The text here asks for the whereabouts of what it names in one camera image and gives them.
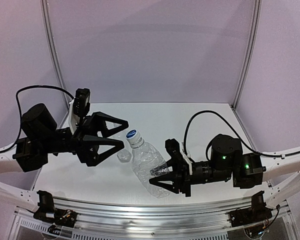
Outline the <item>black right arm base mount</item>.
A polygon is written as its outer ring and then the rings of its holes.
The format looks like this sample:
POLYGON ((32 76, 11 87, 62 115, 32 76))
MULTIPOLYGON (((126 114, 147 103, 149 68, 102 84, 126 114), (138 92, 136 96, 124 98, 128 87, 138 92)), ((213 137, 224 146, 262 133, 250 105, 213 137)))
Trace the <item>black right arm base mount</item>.
POLYGON ((250 206, 231 210, 227 215, 231 227, 241 227, 266 221, 263 229, 267 229, 280 213, 282 191, 277 189, 261 190, 251 196, 250 206))

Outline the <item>clear plastic bottle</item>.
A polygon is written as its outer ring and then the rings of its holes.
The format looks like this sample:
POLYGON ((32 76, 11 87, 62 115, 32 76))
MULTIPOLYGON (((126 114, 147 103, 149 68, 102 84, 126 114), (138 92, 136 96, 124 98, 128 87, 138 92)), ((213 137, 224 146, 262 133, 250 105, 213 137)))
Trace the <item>clear plastic bottle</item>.
POLYGON ((132 154, 129 151, 129 143, 126 140, 126 134, 127 130, 124 129, 113 136, 114 139, 120 140, 124 144, 124 148, 116 153, 116 156, 121 163, 128 163, 132 159, 132 154))
POLYGON ((170 192, 162 187, 150 184, 149 180, 167 174, 169 169, 160 152, 150 143, 142 142, 131 146, 132 171, 147 192, 157 199, 165 198, 170 192))

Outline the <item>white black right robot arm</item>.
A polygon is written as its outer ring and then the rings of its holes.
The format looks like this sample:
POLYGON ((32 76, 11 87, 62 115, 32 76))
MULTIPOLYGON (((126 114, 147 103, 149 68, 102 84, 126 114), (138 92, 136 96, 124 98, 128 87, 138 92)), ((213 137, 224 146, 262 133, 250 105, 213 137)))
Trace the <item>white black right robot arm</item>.
POLYGON ((239 138, 218 134, 208 144, 211 152, 207 161, 193 162, 180 151, 175 139, 165 141, 165 149, 170 155, 167 167, 171 172, 153 176, 151 185, 161 187, 175 194, 191 196, 191 186, 232 180, 233 187, 251 189, 275 177, 290 174, 280 184, 263 190, 263 205, 276 208, 282 201, 300 192, 300 147, 279 153, 243 153, 239 138))

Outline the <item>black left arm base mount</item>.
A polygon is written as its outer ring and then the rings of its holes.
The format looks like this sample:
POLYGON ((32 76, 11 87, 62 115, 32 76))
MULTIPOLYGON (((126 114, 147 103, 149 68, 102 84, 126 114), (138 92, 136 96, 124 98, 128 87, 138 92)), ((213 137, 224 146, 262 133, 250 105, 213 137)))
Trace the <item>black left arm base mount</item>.
POLYGON ((72 209, 56 208, 51 193, 39 190, 38 210, 33 214, 34 219, 51 224, 47 232, 59 235, 62 227, 74 228, 78 213, 72 209))

